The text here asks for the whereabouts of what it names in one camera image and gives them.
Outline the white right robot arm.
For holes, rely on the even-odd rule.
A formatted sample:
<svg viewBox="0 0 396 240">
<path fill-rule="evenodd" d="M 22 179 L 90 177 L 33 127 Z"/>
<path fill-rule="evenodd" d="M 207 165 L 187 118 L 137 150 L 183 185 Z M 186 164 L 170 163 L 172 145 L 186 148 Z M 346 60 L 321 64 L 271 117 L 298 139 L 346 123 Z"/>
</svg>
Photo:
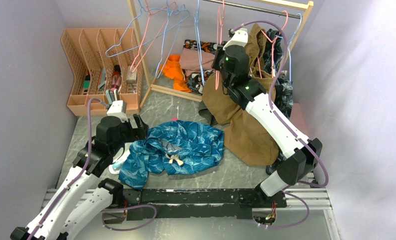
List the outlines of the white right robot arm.
<svg viewBox="0 0 396 240">
<path fill-rule="evenodd" d="M 255 118 L 275 140 L 286 160 L 257 185 L 256 202 L 268 207 L 275 194 L 295 185 L 316 166 L 321 165 L 322 143 L 309 139 L 277 107 L 265 88 L 248 74 L 249 57 L 243 46 L 217 48 L 213 68 L 220 71 L 223 87 L 233 102 Z"/>
</svg>

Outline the blue leaf-print shorts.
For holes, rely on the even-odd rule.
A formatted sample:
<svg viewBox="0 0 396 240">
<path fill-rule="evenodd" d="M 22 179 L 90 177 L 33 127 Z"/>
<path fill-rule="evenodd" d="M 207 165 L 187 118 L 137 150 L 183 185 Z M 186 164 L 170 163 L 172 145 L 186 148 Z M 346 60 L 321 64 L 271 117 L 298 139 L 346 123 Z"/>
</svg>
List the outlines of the blue leaf-print shorts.
<svg viewBox="0 0 396 240">
<path fill-rule="evenodd" d="M 224 132 L 194 121 L 169 121 L 129 146 L 118 179 L 141 190 L 149 174 L 193 175 L 216 167 L 224 157 Z"/>
</svg>

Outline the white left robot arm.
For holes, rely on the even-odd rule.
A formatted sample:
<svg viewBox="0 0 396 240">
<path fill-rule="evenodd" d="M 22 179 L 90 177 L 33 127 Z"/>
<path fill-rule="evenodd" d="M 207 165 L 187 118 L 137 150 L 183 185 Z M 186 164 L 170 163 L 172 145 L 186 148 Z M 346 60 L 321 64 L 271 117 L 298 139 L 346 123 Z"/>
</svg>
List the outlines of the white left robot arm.
<svg viewBox="0 0 396 240">
<path fill-rule="evenodd" d="M 133 117 L 135 125 L 129 119 L 103 117 L 91 137 L 93 142 L 78 152 L 50 202 L 26 227 L 16 227 L 10 239 L 73 240 L 102 210 L 125 206 L 123 185 L 100 177 L 126 143 L 147 138 L 149 126 L 140 115 Z"/>
</svg>

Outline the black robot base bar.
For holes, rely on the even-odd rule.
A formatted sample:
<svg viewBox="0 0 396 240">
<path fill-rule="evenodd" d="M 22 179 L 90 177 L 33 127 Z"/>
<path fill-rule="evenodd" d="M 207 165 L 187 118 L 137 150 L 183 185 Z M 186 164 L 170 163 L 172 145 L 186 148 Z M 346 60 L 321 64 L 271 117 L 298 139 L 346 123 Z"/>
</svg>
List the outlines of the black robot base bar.
<svg viewBox="0 0 396 240">
<path fill-rule="evenodd" d="M 266 196 L 255 188 L 125 189 L 110 208 L 137 207 L 127 211 L 130 221 L 168 218 L 235 217 L 251 220 L 253 210 L 285 208 L 284 193 Z"/>
</svg>

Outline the pink wire hanger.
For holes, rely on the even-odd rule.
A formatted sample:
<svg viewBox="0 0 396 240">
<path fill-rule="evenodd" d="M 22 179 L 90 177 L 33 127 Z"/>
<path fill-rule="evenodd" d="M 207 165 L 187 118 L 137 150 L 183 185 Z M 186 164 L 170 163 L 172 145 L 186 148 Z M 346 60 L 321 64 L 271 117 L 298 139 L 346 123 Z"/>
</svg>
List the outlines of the pink wire hanger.
<svg viewBox="0 0 396 240">
<path fill-rule="evenodd" d="M 218 17 L 218 25 L 217 25 L 217 46 L 220 47 L 222 44 L 222 31 L 224 25 L 224 16 L 225 16 L 225 1 L 222 0 L 222 7 L 218 7 L 217 17 Z M 215 90 L 219 88 L 219 79 L 220 79 L 220 71 L 216 70 L 216 78 L 215 78 Z"/>
</svg>

